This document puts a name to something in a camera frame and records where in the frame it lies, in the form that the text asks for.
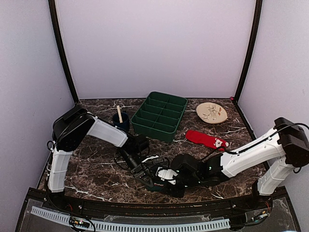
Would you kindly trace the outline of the green compartment tray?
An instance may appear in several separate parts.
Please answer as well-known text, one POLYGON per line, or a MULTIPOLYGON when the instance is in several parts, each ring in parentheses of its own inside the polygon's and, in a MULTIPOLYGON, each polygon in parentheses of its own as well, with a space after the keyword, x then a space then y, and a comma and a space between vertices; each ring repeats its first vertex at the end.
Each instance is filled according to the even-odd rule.
POLYGON ((171 143, 183 117, 188 100, 153 91, 131 118, 136 134, 171 143))

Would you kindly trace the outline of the black front rail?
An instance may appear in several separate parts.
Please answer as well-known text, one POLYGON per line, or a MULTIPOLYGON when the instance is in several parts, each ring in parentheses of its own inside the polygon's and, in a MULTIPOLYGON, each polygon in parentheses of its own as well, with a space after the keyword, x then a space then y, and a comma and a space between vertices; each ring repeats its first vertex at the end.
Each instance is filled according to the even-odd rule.
POLYGON ((249 195, 230 199, 204 201, 194 203, 115 203, 88 200, 52 193, 54 203, 70 204, 73 211, 80 215, 101 217, 103 215, 116 216, 191 216, 195 213, 210 213, 214 215, 236 215, 253 210, 249 203, 249 195))

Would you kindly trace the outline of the black frame post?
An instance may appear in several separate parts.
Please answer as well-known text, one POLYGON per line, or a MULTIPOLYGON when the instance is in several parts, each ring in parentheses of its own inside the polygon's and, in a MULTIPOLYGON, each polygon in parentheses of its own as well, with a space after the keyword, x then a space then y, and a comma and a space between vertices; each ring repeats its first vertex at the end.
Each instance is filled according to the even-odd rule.
POLYGON ((247 52, 245 56, 245 60, 243 63, 243 68, 240 74, 239 78, 239 83, 236 89, 236 93, 234 96, 234 103, 238 104, 244 85, 246 81, 246 77, 249 71, 250 63, 252 60, 253 56, 253 51, 254 51, 254 46, 256 42, 256 37, 258 34, 258 28, 259 28, 259 23, 260 23, 260 17, 261 17, 261 11, 262 11, 262 6, 263 6, 263 1, 262 0, 256 0, 255 1, 255 9, 254 9, 254 14, 253 14, 253 23, 252 23, 252 28, 251 28, 251 33, 249 37, 249 42, 248 42, 248 47, 247 47, 247 52))
POLYGON ((74 104, 77 104, 79 102, 79 98, 78 98, 77 91, 76 91, 76 88, 75 88, 74 83, 73 83, 72 75, 70 73, 69 63, 68 63, 68 60, 67 60, 64 44, 63 44, 63 41, 62 41, 60 25, 59 25, 59 20, 58 20, 58 16, 57 16, 56 1, 55 0, 48 0, 48 5, 49 5, 49 11, 50 11, 50 17, 51 17, 51 21, 52 21, 54 36, 55 36, 55 40, 56 40, 56 45, 57 45, 57 49, 58 49, 58 54, 59 54, 59 57, 60 57, 60 61, 61 61, 61 64, 62 64, 64 75, 65 75, 65 78, 66 78, 66 81, 67 81, 73 102, 74 102, 74 104))

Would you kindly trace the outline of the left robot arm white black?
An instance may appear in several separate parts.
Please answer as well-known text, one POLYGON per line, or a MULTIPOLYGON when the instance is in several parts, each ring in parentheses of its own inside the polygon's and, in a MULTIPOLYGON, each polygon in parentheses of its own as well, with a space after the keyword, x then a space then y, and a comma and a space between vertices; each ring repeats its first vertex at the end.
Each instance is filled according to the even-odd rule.
POLYGON ((52 192, 49 203, 56 210, 63 211, 68 207, 68 199, 59 192, 64 191, 70 157, 86 136, 117 147, 134 178, 147 187, 154 186, 149 168, 141 156, 142 151, 149 147, 148 139, 143 135, 134 136, 76 105, 53 123, 52 141, 47 143, 52 152, 47 182, 48 189, 52 192))

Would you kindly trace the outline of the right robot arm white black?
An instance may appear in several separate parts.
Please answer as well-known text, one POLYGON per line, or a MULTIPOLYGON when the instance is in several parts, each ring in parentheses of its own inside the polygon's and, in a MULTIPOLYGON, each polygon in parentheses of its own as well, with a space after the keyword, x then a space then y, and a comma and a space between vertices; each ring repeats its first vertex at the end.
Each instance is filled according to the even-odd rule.
POLYGON ((173 187, 185 189, 195 186, 216 186, 237 174, 275 159, 268 171, 253 186, 253 194, 246 205, 256 210, 265 202, 277 186, 295 168, 309 163, 309 140, 304 123, 293 123, 283 117, 275 120, 275 126, 258 139, 232 151, 224 150, 203 161, 189 154, 177 155, 165 171, 158 171, 161 180, 173 187))

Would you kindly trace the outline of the dark blue mug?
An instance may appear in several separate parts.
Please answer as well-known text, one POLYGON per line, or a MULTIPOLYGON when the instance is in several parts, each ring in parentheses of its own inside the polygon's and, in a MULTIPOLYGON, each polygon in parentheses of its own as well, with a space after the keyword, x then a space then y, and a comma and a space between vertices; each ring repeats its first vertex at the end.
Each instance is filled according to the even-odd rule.
POLYGON ((115 126, 124 129, 125 131, 130 130, 130 120, 129 115, 126 112, 121 112, 121 119, 120 121, 118 113, 114 114, 112 117, 112 122, 115 126))

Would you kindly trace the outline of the beige decorated plate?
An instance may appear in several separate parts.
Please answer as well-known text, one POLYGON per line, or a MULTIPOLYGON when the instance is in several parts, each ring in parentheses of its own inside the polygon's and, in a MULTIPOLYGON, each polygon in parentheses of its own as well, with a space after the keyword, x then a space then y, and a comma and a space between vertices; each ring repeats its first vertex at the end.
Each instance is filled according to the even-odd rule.
POLYGON ((201 103, 196 108, 199 118, 209 124, 219 124, 227 121, 228 115, 226 110, 212 102, 201 103))

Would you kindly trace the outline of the left black frame post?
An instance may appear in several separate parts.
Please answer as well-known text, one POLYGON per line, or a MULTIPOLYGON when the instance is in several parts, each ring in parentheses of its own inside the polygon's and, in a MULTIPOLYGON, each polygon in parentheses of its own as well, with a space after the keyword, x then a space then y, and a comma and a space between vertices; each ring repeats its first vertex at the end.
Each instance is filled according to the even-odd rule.
POLYGON ((48 5, 49 5, 49 11, 50 11, 50 17, 51 17, 51 21, 52 21, 54 36, 55 36, 55 40, 56 40, 56 45, 57 45, 57 49, 58 49, 58 54, 59 54, 59 57, 60 57, 60 61, 61 61, 61 64, 62 64, 64 75, 65 75, 65 78, 66 78, 66 81, 67 81, 73 102, 74 102, 74 104, 77 104, 79 102, 79 98, 78 98, 77 91, 76 91, 76 88, 75 88, 74 83, 73 83, 72 75, 70 73, 69 63, 68 63, 68 60, 67 60, 64 44, 63 44, 63 41, 62 41, 60 25, 59 25, 59 20, 58 20, 58 16, 57 16, 56 1, 55 0, 48 0, 48 5))

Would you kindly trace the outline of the red santa sock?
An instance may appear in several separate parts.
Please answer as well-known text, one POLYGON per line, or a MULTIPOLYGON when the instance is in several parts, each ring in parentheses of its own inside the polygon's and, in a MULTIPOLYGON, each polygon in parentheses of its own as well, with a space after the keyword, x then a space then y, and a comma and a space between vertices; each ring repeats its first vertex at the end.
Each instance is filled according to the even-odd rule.
POLYGON ((219 148, 220 151, 223 151, 223 147, 229 147, 229 143, 218 137, 213 137, 205 133, 198 132, 196 130, 188 130, 186 139, 195 144, 202 144, 209 148, 219 148))

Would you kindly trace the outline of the wooden stick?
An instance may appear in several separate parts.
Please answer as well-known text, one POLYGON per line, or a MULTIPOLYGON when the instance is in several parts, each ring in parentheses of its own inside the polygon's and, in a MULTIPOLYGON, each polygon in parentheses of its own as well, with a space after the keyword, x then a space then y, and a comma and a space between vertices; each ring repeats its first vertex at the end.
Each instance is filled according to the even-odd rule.
POLYGON ((118 118, 119 118, 119 123, 123 123, 123 119, 122 119, 122 114, 121 114, 121 109, 120 109, 120 106, 117 105, 116 106, 117 108, 117 113, 118 113, 118 118))

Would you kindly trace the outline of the right black frame post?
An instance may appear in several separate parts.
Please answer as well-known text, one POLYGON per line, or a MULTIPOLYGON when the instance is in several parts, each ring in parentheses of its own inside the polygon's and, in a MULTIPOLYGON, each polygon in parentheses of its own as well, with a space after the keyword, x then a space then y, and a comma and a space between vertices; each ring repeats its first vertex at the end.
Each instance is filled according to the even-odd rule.
POLYGON ((256 37, 258 34, 258 28, 259 28, 259 23, 260 23, 260 17, 261 17, 261 11, 262 11, 262 6, 263 6, 263 1, 262 0, 256 0, 255 1, 255 9, 254 9, 254 14, 253 14, 253 23, 252 23, 252 28, 251 28, 251 33, 249 37, 249 42, 248 42, 248 47, 247 47, 247 52, 245 56, 245 60, 243 63, 243 68, 240 74, 239 78, 239 83, 236 89, 236 93, 234 96, 234 103, 238 104, 244 85, 246 81, 246 77, 249 71, 250 63, 252 60, 253 56, 253 51, 254 51, 254 46, 256 42, 256 37))

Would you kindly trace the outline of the dark green sock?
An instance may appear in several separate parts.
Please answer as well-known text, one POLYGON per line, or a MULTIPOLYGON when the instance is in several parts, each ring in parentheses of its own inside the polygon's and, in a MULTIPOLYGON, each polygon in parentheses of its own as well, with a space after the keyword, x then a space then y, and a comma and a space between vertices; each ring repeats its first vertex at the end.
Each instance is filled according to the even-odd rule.
POLYGON ((153 182, 154 186, 153 187, 146 187, 148 191, 151 192, 160 192, 160 193, 166 193, 167 192, 167 187, 169 182, 167 181, 154 181, 153 182))

